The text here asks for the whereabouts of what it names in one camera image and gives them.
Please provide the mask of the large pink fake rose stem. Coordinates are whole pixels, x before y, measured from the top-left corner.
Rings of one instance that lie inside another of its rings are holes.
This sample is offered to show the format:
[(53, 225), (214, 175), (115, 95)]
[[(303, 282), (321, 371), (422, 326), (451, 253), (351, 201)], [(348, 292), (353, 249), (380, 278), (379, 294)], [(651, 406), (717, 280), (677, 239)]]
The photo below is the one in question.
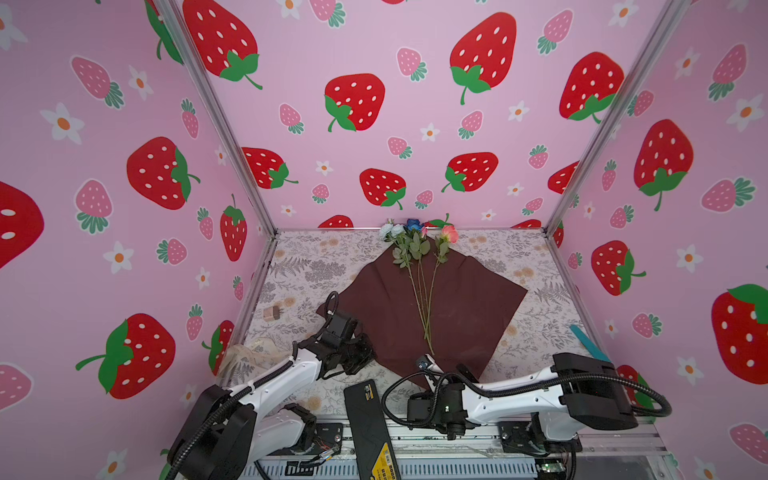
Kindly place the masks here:
[(436, 285), (437, 272), (441, 265), (445, 264), (448, 260), (448, 254), (453, 244), (457, 243), (459, 239), (459, 233), (453, 224), (447, 223), (442, 227), (440, 232), (434, 238), (434, 256), (435, 265), (432, 272), (430, 281), (430, 288), (427, 295), (427, 313), (425, 320), (425, 340), (429, 346), (431, 352), (434, 352), (432, 342), (432, 310), (433, 310), (433, 298)]

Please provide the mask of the blue fake rose stem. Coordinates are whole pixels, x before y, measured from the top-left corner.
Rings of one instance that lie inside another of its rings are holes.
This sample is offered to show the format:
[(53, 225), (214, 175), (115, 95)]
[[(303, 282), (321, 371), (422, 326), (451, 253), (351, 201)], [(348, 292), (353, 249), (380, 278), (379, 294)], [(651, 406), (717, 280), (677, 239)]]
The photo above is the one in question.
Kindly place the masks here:
[(426, 310), (424, 306), (424, 286), (422, 282), (421, 251), (422, 244), (422, 224), (417, 219), (408, 219), (406, 221), (406, 236), (408, 240), (408, 255), (410, 259), (409, 273), (414, 286), (415, 298), (419, 318), (422, 323), (424, 339), (428, 340), (428, 322), (426, 319)]

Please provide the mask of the white fake flower stem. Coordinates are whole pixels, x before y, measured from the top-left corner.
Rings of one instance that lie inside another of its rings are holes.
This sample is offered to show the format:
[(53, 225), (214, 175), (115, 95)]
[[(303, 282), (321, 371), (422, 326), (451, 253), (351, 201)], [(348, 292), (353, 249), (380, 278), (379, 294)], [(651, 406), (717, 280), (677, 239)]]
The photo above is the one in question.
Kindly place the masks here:
[(406, 236), (406, 225), (397, 224), (393, 220), (387, 220), (379, 230), (379, 237), (382, 241), (393, 246), (393, 263), (407, 273), (408, 279), (415, 298), (414, 286), (409, 273), (410, 259), (408, 255), (408, 240)]

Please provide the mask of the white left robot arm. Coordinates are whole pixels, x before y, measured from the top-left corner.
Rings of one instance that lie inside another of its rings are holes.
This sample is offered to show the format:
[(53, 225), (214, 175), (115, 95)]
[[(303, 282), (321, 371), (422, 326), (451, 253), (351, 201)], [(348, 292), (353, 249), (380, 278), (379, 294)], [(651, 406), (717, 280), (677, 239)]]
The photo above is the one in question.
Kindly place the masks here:
[(318, 332), (295, 342), (290, 355), (265, 373), (232, 388), (205, 389), (166, 452), (164, 479), (237, 479), (245, 468), (281, 450), (303, 454), (315, 446), (317, 417), (285, 400), (338, 375), (355, 375), (375, 358), (358, 320), (338, 312), (331, 292)]

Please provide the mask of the dark red wrapping paper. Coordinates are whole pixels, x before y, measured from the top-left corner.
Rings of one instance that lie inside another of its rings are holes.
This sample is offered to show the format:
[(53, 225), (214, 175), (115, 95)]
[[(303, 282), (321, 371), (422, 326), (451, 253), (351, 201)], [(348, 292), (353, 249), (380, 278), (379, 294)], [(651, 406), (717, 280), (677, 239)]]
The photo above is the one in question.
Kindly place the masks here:
[(525, 298), (524, 287), (455, 250), (437, 272), (430, 353), (407, 273), (387, 249), (340, 292), (341, 312), (358, 319), (382, 367), (405, 376), (431, 354), (446, 370), (463, 364), (482, 373)]

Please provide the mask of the beige ribbon pile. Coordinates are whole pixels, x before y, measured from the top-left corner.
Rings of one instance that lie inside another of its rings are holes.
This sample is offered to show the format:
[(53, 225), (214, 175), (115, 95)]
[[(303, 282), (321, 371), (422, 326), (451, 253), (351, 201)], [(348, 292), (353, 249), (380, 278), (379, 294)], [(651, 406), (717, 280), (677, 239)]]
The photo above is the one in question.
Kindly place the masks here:
[(248, 345), (230, 346), (217, 378), (222, 386), (246, 383), (286, 360), (289, 355), (289, 350), (279, 349), (269, 338), (257, 338)]

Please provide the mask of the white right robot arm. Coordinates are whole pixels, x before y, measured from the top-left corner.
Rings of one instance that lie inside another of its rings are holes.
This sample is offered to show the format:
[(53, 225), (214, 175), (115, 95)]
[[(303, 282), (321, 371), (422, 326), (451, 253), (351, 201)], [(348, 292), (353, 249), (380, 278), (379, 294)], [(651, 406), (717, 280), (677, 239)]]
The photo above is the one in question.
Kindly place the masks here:
[(553, 364), (516, 379), (481, 383), (467, 370), (442, 371), (429, 356), (416, 373), (427, 389), (412, 395), (400, 425), (432, 429), (449, 440), (494, 426), (502, 449), (532, 457), (578, 453), (579, 432), (632, 430), (642, 418), (663, 418), (672, 406), (638, 377), (610, 362), (559, 353)]

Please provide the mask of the small pink fake rose stem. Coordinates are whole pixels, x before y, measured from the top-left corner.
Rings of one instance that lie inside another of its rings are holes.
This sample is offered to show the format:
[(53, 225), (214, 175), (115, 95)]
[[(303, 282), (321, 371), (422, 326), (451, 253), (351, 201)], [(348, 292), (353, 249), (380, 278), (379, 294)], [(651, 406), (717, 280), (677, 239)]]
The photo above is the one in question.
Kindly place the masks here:
[(432, 344), (432, 329), (431, 329), (431, 310), (432, 310), (432, 288), (433, 281), (427, 275), (428, 269), (426, 268), (426, 261), (429, 258), (431, 251), (431, 244), (427, 236), (427, 227), (424, 226), (421, 231), (421, 242), (419, 246), (419, 252), (421, 258), (419, 260), (419, 268), (422, 276), (423, 283), (423, 310), (424, 310), (424, 338), (429, 347), (431, 353), (434, 352)]

